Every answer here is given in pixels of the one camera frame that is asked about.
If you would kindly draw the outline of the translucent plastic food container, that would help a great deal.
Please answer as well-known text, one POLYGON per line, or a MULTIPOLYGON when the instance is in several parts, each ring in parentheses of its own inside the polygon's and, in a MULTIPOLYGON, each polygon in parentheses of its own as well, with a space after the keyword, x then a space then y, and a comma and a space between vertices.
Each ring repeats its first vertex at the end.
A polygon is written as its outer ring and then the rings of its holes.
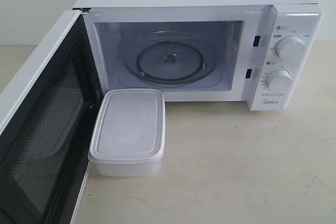
POLYGON ((92 133, 89 161, 100 174, 137 177, 156 174, 165 148, 165 97, 157 89, 107 92, 92 133))

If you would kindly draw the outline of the white microwave door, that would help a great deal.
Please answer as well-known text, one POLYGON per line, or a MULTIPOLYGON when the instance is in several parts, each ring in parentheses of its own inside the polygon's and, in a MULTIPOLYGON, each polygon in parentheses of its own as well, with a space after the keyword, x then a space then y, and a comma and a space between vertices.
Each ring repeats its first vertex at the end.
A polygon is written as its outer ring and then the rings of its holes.
POLYGON ((1 92, 1 223, 70 223, 103 93, 84 15, 56 21, 1 92))

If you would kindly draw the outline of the glass microwave turntable plate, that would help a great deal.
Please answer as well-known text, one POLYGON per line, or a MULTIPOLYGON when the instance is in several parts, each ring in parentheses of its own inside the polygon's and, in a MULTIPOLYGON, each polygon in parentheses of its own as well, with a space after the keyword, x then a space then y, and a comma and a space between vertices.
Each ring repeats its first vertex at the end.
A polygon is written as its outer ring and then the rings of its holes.
POLYGON ((186 85, 217 67, 216 49, 206 39, 181 31, 145 34, 124 51, 126 68, 136 77, 163 86, 186 85))

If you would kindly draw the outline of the white microwave oven body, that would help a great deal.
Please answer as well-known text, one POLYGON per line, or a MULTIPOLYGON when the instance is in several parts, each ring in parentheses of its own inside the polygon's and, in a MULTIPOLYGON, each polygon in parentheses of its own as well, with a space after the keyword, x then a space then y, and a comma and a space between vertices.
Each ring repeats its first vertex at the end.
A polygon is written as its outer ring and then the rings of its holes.
POLYGON ((77 0, 103 93, 125 88, 158 89, 167 102, 245 101, 253 111, 285 109, 312 46, 323 10, 314 0, 77 0), (163 86, 136 77, 123 53, 142 35, 181 31, 206 39, 218 62, 207 77, 163 86), (276 44, 298 36, 303 56, 280 59, 276 44), (266 77, 285 70, 285 90, 270 89, 266 77))

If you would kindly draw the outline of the lower white timer knob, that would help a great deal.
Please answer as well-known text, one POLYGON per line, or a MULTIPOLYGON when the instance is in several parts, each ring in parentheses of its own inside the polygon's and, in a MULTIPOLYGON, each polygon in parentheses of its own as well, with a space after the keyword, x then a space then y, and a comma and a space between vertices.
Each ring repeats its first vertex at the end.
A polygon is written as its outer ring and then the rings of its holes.
POLYGON ((270 89, 285 90, 291 83, 291 75, 285 70, 275 70, 266 77, 266 86, 270 89))

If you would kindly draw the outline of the upper white control knob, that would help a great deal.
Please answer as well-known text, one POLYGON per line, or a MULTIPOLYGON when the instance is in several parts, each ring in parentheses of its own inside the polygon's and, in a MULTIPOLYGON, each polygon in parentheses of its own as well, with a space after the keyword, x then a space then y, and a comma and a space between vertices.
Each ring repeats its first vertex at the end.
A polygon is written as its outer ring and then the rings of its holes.
POLYGON ((305 46, 298 36, 288 36, 276 44, 275 52, 282 60, 290 60, 303 56, 305 46))

